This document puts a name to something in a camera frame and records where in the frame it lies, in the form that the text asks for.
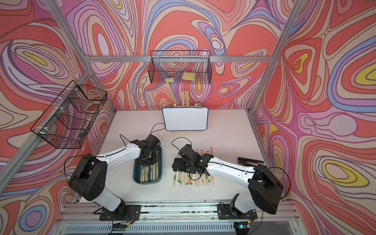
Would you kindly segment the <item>metal binder clip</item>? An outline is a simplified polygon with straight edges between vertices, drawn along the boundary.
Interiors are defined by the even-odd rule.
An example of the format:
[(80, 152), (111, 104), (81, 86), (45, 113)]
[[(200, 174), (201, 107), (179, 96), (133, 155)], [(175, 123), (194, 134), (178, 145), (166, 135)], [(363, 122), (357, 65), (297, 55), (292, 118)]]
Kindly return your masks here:
[(195, 108), (203, 108), (202, 104), (200, 102), (195, 104)]

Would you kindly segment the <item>black stapler tool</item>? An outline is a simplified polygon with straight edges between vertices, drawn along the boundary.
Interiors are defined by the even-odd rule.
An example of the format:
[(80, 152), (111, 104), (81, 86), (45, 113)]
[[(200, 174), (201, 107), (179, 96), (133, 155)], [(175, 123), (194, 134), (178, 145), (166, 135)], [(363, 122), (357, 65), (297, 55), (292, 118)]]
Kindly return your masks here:
[(264, 161), (238, 157), (238, 164), (246, 167), (256, 167), (258, 164), (264, 164)]

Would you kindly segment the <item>yellow note small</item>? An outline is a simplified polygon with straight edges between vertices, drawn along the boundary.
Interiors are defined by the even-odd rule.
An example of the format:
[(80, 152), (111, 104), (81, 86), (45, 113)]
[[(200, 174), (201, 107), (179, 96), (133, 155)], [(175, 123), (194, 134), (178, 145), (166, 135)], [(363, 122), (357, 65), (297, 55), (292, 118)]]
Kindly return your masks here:
[(174, 83), (174, 79), (173, 78), (166, 78), (165, 83)]

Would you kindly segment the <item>yellow note large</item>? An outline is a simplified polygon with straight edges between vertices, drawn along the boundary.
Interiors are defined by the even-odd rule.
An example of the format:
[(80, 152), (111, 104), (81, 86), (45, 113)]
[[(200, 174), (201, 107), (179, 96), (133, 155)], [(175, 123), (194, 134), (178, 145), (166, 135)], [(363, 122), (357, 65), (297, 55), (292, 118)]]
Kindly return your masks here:
[(195, 81), (196, 73), (194, 73), (194, 72), (184, 72), (182, 79), (186, 80), (186, 81)]

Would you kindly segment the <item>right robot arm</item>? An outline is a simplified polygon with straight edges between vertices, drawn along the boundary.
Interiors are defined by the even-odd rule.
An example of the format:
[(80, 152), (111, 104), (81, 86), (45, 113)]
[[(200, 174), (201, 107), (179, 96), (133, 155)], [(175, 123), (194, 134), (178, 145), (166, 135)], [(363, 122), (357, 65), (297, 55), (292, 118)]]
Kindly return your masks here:
[(236, 193), (234, 196), (229, 206), (234, 216), (256, 209), (268, 214), (277, 213), (284, 186), (267, 166), (232, 164), (211, 154), (200, 155), (188, 144), (178, 155), (172, 165), (174, 172), (221, 177), (248, 189), (245, 195)]

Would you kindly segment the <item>twin panda chopstick pack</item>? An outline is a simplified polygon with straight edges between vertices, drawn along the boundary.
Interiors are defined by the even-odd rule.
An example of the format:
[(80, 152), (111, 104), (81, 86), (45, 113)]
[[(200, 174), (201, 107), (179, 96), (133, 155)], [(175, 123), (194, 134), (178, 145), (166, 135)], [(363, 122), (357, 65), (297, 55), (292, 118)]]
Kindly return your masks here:
[(186, 175), (184, 173), (182, 174), (182, 177), (181, 177), (181, 183), (182, 185), (186, 184)]

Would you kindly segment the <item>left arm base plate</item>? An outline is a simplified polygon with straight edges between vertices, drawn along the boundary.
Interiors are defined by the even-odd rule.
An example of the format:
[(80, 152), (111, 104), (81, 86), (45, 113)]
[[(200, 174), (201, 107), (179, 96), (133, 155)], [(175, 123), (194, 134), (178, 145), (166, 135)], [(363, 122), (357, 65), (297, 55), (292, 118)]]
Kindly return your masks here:
[(100, 221), (137, 221), (141, 213), (141, 205), (120, 205), (114, 212), (103, 208)]

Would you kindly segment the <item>white board blue frame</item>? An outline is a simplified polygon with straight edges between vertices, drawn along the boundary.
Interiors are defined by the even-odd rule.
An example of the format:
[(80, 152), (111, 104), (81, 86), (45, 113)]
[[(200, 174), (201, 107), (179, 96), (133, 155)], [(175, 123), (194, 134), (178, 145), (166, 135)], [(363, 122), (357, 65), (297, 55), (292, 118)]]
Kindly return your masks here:
[(207, 107), (163, 108), (162, 115), (167, 131), (205, 131), (208, 128)]

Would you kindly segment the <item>teal storage box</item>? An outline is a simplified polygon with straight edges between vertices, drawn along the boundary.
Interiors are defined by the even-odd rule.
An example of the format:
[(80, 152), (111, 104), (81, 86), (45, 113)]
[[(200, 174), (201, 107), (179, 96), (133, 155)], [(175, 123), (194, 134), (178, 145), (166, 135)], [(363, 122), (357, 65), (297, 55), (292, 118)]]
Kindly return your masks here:
[(133, 180), (137, 184), (154, 184), (161, 180), (163, 173), (163, 156), (160, 145), (156, 147), (156, 163), (142, 166), (138, 160), (134, 162)]

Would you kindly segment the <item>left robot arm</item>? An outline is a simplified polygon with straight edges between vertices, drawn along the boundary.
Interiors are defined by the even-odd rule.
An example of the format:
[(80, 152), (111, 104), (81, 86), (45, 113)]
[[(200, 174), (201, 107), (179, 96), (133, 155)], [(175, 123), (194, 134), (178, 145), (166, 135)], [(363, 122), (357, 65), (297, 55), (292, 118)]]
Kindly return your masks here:
[(157, 163), (160, 140), (150, 134), (145, 140), (133, 140), (124, 147), (100, 155), (84, 155), (68, 180), (68, 186), (110, 212), (118, 212), (124, 201), (106, 188), (106, 177), (117, 167), (135, 160), (140, 165)]

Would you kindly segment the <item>red green chopstick pack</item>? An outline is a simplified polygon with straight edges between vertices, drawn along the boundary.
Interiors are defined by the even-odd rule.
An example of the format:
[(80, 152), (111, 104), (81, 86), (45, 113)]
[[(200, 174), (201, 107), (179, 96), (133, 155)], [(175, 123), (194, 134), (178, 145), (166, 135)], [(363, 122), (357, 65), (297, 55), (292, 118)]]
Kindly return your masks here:
[(205, 186), (205, 175), (204, 174), (201, 174), (201, 187), (204, 187)]

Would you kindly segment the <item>wooden easel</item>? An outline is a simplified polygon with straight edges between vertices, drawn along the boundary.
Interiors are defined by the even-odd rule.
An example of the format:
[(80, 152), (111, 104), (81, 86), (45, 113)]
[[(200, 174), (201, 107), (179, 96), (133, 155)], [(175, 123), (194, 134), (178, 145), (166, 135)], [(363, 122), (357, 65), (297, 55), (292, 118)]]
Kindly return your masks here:
[(181, 105), (178, 105), (176, 103), (173, 104), (173, 107), (190, 107), (190, 96), (189, 92), (183, 90), (181, 92)]

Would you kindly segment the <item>plain green text pack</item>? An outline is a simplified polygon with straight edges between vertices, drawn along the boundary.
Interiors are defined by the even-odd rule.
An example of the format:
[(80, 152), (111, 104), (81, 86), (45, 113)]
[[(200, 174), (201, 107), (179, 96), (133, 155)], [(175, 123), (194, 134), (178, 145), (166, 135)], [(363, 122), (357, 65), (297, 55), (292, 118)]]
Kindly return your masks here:
[(179, 185), (182, 184), (182, 181), (181, 181), (181, 172), (178, 173), (178, 183), (179, 183)]

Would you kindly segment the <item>slim panda chopstick pack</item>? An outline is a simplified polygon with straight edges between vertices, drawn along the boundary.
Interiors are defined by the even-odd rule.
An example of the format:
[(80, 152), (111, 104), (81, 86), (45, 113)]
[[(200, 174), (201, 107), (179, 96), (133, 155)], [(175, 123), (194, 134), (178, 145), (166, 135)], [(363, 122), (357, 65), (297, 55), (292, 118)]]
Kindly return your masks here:
[(173, 187), (176, 186), (176, 180), (177, 180), (177, 172), (174, 172), (174, 176), (173, 176)]

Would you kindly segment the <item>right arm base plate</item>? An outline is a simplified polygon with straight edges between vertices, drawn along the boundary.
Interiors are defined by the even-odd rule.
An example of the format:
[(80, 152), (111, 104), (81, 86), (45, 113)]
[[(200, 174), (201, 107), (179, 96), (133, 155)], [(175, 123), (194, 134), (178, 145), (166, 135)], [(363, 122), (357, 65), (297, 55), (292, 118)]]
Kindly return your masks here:
[(217, 216), (219, 220), (247, 219), (250, 221), (254, 221), (258, 218), (257, 212), (255, 210), (243, 213), (235, 207), (231, 207), (230, 204), (224, 204), (223, 202), (217, 204)]

